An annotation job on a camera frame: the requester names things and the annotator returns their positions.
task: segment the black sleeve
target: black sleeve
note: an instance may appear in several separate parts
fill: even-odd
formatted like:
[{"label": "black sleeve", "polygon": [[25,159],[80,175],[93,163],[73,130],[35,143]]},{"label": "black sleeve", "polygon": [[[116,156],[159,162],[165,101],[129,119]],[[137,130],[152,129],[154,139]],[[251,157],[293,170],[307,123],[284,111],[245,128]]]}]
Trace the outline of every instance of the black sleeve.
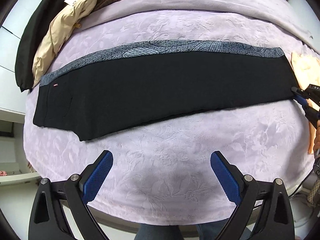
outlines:
[{"label": "black sleeve", "polygon": [[23,32],[15,64],[16,82],[21,92],[32,88],[33,58],[48,31],[50,22],[64,6],[64,0],[42,0]]}]

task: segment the orange cloth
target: orange cloth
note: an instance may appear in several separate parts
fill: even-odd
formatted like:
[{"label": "orange cloth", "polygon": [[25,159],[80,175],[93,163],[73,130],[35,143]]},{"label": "orange cloth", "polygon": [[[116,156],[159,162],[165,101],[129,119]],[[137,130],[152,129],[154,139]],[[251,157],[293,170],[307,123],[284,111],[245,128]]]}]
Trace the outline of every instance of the orange cloth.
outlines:
[{"label": "orange cloth", "polygon": [[[320,60],[311,55],[299,56],[296,52],[292,53],[291,65],[295,76],[297,77],[299,86],[306,89],[309,84],[320,86]],[[319,106],[311,100],[308,100],[310,106],[319,111]],[[310,143],[309,154],[312,154],[314,140],[316,138],[316,129],[311,123],[310,126]]]}]

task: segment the silver bolt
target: silver bolt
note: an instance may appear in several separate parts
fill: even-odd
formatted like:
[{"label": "silver bolt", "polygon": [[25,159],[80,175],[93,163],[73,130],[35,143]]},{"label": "silver bolt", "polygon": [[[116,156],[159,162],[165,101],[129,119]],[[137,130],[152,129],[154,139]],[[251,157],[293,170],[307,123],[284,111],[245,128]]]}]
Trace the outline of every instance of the silver bolt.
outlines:
[{"label": "silver bolt", "polygon": [[281,179],[276,179],[276,184],[278,184],[278,185],[282,185],[282,180]]},{"label": "silver bolt", "polygon": [[79,175],[78,174],[73,174],[73,175],[71,175],[70,178],[71,178],[72,181],[75,181],[75,180],[79,179]]},{"label": "silver bolt", "polygon": [[253,180],[253,177],[252,177],[251,175],[245,175],[245,176],[244,176],[244,179],[245,179],[246,181],[251,181],[251,180]]},{"label": "silver bolt", "polygon": [[41,179],[41,184],[46,184],[48,182],[47,178]]}]

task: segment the pile of clothes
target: pile of clothes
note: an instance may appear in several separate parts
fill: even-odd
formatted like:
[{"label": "pile of clothes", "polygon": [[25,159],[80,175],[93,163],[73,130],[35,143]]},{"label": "pile of clothes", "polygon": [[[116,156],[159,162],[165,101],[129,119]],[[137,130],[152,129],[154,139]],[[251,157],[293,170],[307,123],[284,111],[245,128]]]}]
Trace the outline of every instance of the pile of clothes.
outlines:
[{"label": "pile of clothes", "polygon": [[15,64],[21,91],[35,87],[79,21],[120,0],[42,0],[21,37]]}]

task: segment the pants leg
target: pants leg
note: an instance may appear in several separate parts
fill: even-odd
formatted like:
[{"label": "pants leg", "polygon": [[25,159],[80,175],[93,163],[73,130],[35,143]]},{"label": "pants leg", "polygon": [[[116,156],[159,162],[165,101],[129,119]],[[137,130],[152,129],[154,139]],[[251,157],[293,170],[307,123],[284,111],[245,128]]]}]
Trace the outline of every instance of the pants leg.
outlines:
[{"label": "pants leg", "polygon": [[[200,240],[213,240],[217,237],[228,219],[196,225]],[[245,228],[240,240],[247,240],[251,231]]]},{"label": "pants leg", "polygon": [[183,240],[179,226],[141,224],[134,240]]}]

